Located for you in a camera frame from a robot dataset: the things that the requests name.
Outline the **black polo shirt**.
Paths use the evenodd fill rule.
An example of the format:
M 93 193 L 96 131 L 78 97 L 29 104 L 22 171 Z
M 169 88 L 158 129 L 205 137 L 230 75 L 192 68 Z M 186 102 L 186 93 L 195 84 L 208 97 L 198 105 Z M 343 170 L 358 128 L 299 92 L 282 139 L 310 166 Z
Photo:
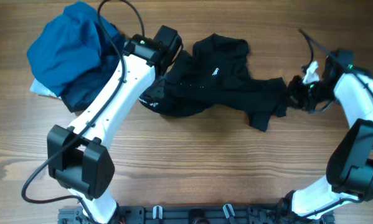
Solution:
M 175 64 L 139 97 L 161 115 L 188 117 L 214 105 L 247 115 L 250 127 L 265 132 L 272 116 L 286 116 L 286 85 L 282 78 L 253 79 L 247 67 L 250 46 L 244 39 L 218 34 L 182 50 Z

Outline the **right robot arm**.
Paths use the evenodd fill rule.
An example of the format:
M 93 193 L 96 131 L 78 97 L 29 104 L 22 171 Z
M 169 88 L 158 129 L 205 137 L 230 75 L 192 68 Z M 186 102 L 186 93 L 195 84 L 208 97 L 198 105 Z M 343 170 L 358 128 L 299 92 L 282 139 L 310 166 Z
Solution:
M 280 223 L 326 223 L 332 210 L 373 200 L 373 77 L 353 65 L 354 54 L 337 49 L 326 57 L 323 75 L 312 61 L 288 85 L 288 105 L 317 113 L 317 104 L 342 106 L 349 131 L 333 152 L 325 175 L 283 197 L 276 208 Z

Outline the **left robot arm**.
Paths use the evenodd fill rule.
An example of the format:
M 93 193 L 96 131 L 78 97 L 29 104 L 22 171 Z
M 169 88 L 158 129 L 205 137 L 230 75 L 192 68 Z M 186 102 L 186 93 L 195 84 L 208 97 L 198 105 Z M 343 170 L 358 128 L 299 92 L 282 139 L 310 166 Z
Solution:
M 55 125 L 47 136 L 49 175 L 81 200 L 59 211 L 59 223 L 118 223 L 120 212 L 108 188 L 115 166 L 112 140 L 139 96 L 172 64 L 182 39 L 161 26 L 153 39 L 134 35 L 124 56 L 93 103 L 67 128 Z

